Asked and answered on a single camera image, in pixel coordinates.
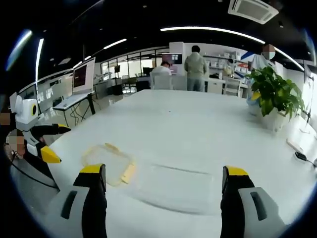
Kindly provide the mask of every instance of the green leaves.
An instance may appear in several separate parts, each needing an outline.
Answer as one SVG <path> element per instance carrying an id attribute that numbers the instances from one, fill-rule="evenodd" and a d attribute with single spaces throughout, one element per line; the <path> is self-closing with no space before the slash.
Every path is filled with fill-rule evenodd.
<path id="1" fill-rule="evenodd" d="M 301 90 L 290 79 L 284 80 L 276 74 L 271 67 L 254 69 L 246 77 L 254 79 L 251 89 L 261 95 L 259 105 L 263 116 L 268 115 L 274 107 L 279 112 L 285 111 L 285 115 L 289 114 L 290 119 L 298 109 L 304 110 Z"/>

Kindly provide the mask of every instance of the person in white shirt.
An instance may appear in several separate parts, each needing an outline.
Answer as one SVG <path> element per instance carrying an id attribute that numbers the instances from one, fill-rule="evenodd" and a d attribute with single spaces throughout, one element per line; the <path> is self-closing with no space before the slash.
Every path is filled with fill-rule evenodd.
<path id="1" fill-rule="evenodd" d="M 192 47 L 192 53 L 185 60 L 185 70 L 187 71 L 187 90 L 202 92 L 204 86 L 204 76 L 207 72 L 207 64 L 199 54 L 199 46 Z"/>
<path id="2" fill-rule="evenodd" d="M 160 74 L 162 74 L 162 75 L 167 75 L 167 74 L 168 75 L 172 75 L 172 71 L 170 71 L 169 67 L 170 67 L 169 62 L 163 61 L 160 64 L 160 66 L 158 66 L 158 67 L 156 67 L 156 68 L 154 68 L 152 70 L 152 73 L 155 74 L 155 75 L 160 75 Z"/>

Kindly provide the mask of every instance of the black ceiling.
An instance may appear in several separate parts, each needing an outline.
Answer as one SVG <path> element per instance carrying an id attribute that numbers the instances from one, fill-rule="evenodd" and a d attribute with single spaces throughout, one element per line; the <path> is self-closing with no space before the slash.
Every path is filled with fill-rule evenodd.
<path id="1" fill-rule="evenodd" d="M 20 28 L 29 28 L 34 35 L 44 38 L 40 61 L 40 77 L 63 68 L 73 67 L 85 55 L 94 55 L 97 61 L 154 46 L 168 46 L 169 42 L 200 42 L 227 45 L 261 52 L 262 46 L 254 41 L 232 34 L 185 30 L 161 32 L 171 26 L 211 26 L 245 33 L 271 43 L 295 59 L 310 60 L 309 48 L 302 29 L 317 36 L 313 28 L 313 9 L 287 0 L 270 4 L 279 14 L 265 25 L 227 13 L 230 0 L 151 1 L 151 0 L 37 0 L 22 2 L 15 9 Z M 126 38 L 127 41 L 107 50 L 104 46 Z M 64 58 L 71 61 L 57 64 Z M 277 61 L 284 57 L 276 55 Z"/>

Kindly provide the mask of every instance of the air conditioner vent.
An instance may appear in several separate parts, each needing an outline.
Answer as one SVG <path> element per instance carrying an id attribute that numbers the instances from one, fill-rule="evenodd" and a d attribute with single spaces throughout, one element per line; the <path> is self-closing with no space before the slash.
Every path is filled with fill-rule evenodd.
<path id="1" fill-rule="evenodd" d="M 265 24 L 278 14 L 278 10 L 260 0 L 231 0 L 228 13 Z"/>

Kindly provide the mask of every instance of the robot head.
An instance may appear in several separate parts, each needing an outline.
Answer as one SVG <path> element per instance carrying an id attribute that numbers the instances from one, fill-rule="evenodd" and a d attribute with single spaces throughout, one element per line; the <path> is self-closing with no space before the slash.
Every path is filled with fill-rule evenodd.
<path id="1" fill-rule="evenodd" d="M 38 102 L 36 99 L 24 99 L 17 96 L 15 103 L 15 119 L 19 123 L 29 124 L 38 118 Z"/>

